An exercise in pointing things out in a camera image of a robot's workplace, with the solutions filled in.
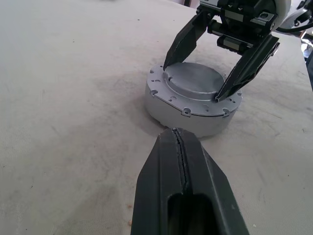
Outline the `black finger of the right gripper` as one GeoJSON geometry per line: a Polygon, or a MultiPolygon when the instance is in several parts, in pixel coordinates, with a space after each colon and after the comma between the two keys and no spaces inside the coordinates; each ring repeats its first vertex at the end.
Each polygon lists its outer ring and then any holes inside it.
{"type": "Polygon", "coordinates": [[[212,12],[201,11],[183,27],[167,52],[163,70],[168,66],[183,62],[193,52],[197,46],[197,40],[205,33],[208,23],[214,16],[212,12]]]}
{"type": "Polygon", "coordinates": [[[225,100],[252,81],[266,61],[277,51],[280,45],[278,40],[279,38],[269,34],[247,49],[218,91],[215,101],[225,100]]]}

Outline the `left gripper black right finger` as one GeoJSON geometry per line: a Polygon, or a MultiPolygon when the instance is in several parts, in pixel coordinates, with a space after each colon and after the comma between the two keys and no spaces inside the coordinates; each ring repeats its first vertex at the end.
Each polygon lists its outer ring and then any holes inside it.
{"type": "Polygon", "coordinates": [[[191,132],[176,128],[185,183],[179,224],[184,235],[247,235],[226,175],[191,132]]]}

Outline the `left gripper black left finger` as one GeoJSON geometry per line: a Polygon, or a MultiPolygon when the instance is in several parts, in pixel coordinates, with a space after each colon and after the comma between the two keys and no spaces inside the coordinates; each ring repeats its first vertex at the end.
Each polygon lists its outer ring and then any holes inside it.
{"type": "Polygon", "coordinates": [[[131,234],[167,235],[173,203],[190,187],[185,146],[179,128],[160,133],[135,190],[131,234]]]}

